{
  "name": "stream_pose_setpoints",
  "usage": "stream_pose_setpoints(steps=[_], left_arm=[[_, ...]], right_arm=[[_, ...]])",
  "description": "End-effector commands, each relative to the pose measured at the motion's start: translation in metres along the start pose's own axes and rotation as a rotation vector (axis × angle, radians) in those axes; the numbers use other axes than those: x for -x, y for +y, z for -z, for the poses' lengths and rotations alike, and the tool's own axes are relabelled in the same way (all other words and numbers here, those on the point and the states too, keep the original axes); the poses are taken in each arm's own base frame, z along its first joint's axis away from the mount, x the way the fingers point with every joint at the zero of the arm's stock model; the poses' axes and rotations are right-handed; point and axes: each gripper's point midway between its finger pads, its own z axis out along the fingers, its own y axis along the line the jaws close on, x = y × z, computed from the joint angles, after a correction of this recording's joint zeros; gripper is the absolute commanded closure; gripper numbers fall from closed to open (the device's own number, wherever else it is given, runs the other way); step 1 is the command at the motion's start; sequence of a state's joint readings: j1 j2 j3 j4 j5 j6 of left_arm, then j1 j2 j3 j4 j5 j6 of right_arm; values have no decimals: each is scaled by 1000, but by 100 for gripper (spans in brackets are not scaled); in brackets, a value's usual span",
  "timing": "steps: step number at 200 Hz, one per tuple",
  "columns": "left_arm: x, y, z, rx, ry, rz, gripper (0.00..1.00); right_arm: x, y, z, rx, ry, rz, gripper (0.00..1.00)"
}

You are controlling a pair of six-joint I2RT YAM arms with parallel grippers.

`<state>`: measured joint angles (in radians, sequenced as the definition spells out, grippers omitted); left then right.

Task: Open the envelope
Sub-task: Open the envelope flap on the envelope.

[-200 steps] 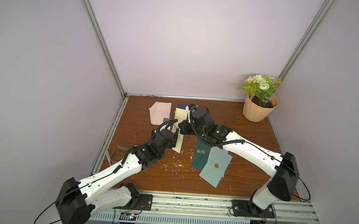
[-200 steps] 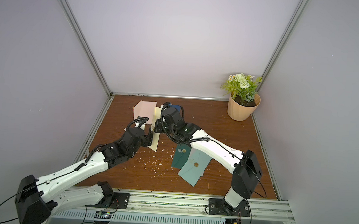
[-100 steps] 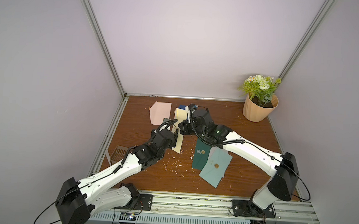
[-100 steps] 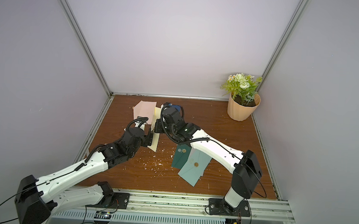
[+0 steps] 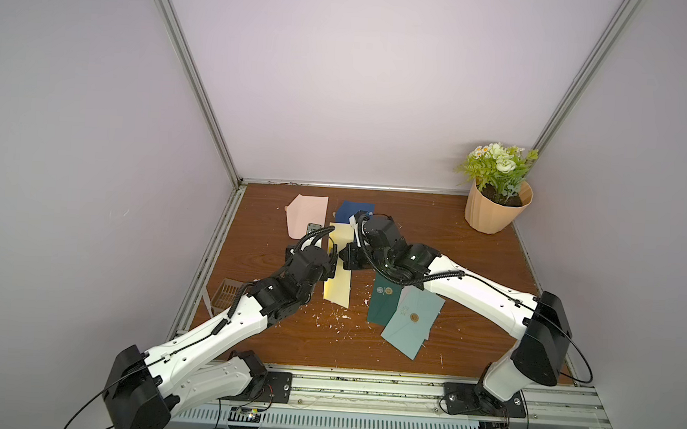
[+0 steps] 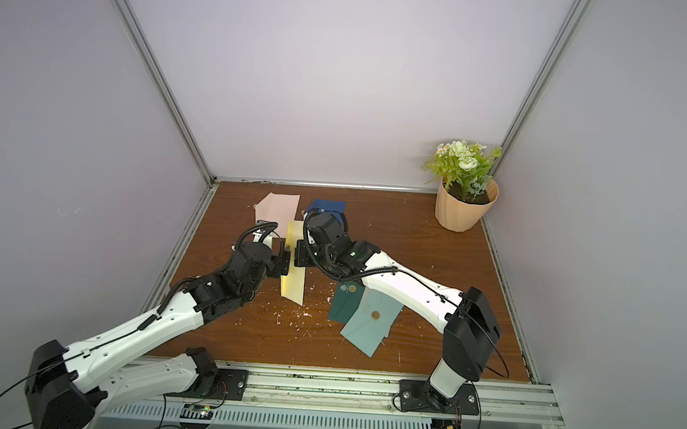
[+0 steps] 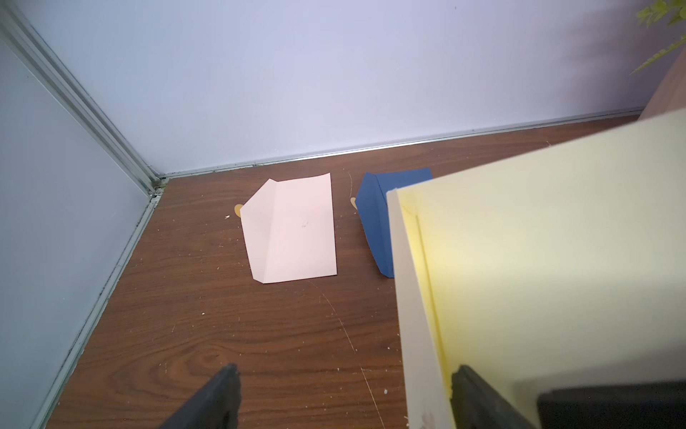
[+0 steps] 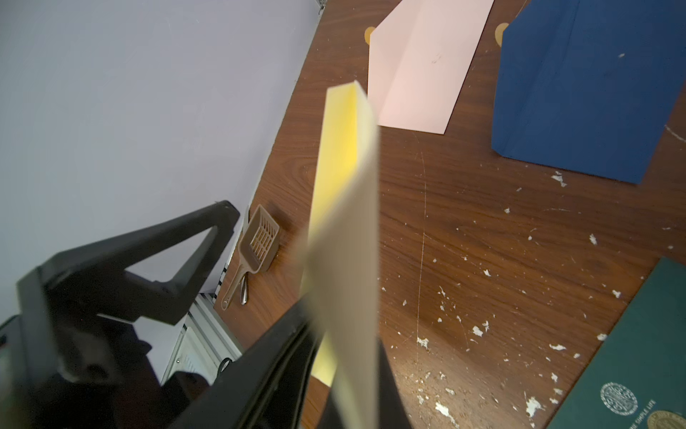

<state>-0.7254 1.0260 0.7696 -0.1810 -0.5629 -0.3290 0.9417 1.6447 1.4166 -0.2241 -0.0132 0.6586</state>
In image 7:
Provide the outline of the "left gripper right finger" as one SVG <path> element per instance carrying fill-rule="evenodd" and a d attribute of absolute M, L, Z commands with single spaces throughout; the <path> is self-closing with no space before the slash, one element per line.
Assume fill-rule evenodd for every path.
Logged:
<path fill-rule="evenodd" d="M 457 429 L 535 428 L 470 366 L 461 366 L 451 382 L 450 404 Z"/>

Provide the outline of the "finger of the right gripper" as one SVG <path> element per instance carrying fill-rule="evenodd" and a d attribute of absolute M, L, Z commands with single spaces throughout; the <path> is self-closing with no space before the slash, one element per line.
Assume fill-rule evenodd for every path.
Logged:
<path fill-rule="evenodd" d="M 543 428 L 684 428 L 685 382 L 553 390 L 537 410 Z"/>

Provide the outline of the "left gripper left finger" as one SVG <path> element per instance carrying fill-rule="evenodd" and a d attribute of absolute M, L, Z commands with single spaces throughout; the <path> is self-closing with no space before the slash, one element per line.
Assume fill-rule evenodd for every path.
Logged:
<path fill-rule="evenodd" d="M 236 429 L 241 404 L 240 388 L 238 367 L 234 364 L 224 366 L 159 428 Z"/>

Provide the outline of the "cream yellow envelope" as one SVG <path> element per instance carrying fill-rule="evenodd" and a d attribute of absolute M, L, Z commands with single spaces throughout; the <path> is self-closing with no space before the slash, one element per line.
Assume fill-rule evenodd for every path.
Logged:
<path fill-rule="evenodd" d="M 685 377 L 685 114 L 387 195 L 408 424 L 451 428 L 469 366 L 541 393 Z"/>

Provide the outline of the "pink envelope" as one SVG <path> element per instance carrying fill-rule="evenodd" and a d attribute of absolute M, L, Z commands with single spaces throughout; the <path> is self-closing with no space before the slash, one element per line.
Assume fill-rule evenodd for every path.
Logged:
<path fill-rule="evenodd" d="M 267 180 L 241 207 L 253 278 L 291 282 L 338 273 L 332 177 Z"/>

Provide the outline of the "navy blue envelope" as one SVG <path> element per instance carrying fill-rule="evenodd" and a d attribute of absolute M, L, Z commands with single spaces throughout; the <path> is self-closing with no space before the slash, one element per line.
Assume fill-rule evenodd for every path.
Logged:
<path fill-rule="evenodd" d="M 394 277 L 387 193 L 432 180 L 430 168 L 394 173 L 365 173 L 356 196 L 364 235 L 380 272 Z"/>

